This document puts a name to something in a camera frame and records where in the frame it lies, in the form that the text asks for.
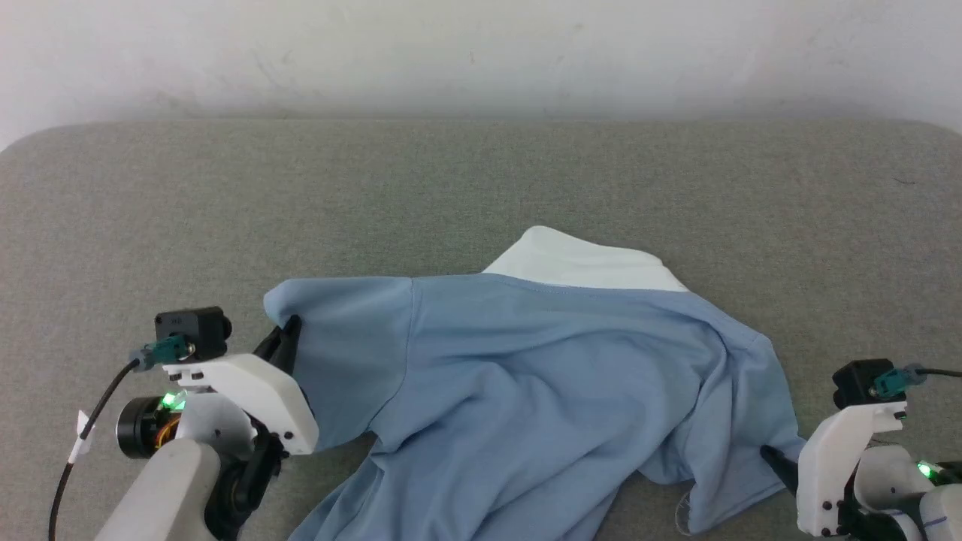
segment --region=blue fabric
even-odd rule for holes
[[[782,488],[788,386],[761,334],[691,293],[495,274],[284,282],[319,450],[371,430],[358,471],[292,540],[591,539],[635,470],[693,479],[699,532]]]

